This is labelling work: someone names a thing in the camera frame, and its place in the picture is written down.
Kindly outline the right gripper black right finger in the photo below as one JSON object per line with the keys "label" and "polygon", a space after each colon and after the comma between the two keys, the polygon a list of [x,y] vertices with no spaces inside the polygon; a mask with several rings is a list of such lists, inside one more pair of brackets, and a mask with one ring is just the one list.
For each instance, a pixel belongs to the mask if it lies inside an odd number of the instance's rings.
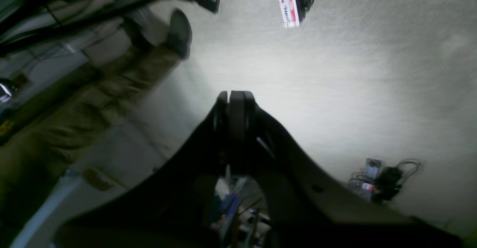
{"label": "right gripper black right finger", "polygon": [[228,107],[233,174],[260,186],[271,248],[460,248],[458,236],[370,203],[315,164],[253,94],[232,91]]}

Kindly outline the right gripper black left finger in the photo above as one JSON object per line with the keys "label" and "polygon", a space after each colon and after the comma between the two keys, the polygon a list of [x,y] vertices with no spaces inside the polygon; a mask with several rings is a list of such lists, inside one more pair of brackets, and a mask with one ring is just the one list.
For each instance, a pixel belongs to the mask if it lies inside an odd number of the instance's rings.
{"label": "right gripper black left finger", "polygon": [[70,219],[58,248],[220,248],[208,222],[216,183],[225,173],[228,93],[159,170],[117,199]]}

